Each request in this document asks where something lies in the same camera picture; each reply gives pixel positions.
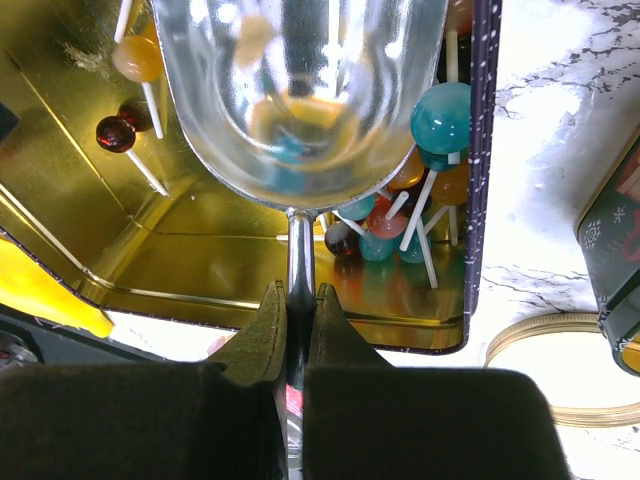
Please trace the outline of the shiny metal scoop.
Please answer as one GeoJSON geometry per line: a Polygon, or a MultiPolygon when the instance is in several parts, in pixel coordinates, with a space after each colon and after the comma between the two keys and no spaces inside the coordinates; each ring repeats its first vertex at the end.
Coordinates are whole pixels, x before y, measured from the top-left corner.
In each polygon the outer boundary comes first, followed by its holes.
{"type": "Polygon", "coordinates": [[[444,1],[156,1],[184,137],[227,188],[288,223],[286,374],[301,389],[315,310],[317,217],[405,163],[433,82],[444,1]]]}

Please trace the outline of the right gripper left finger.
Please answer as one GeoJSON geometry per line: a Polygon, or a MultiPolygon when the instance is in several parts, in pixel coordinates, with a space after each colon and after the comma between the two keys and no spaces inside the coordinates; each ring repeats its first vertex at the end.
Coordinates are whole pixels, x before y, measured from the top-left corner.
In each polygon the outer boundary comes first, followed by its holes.
{"type": "Polygon", "coordinates": [[[284,479],[285,293],[198,362],[1,311],[5,479],[284,479]]]}

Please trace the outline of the candy tin box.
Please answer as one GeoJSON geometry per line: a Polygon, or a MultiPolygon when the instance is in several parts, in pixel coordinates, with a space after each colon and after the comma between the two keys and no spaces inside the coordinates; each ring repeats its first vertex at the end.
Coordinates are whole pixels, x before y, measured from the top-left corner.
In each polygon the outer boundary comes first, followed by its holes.
{"type": "MultiPolygon", "coordinates": [[[[163,139],[125,157],[100,149],[98,121],[138,85],[113,68],[115,1],[5,1],[1,101],[19,125],[1,144],[1,225],[56,281],[105,307],[121,338],[157,349],[165,319],[237,328],[286,274],[284,214],[219,184],[186,144],[164,85],[163,139]]],[[[475,363],[496,330],[545,313],[592,311],[574,226],[639,121],[635,1],[503,5],[489,209],[478,310],[463,313],[463,247],[433,230],[440,285],[422,266],[349,268],[323,245],[316,279],[384,347],[475,363]]]]}

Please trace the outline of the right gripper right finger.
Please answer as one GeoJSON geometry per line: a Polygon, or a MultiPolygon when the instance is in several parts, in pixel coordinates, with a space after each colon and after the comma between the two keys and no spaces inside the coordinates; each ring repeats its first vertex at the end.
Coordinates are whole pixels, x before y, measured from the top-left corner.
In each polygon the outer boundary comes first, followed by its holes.
{"type": "Polygon", "coordinates": [[[316,297],[303,390],[307,479],[566,479],[544,395],[500,369],[399,368],[316,297]]]}

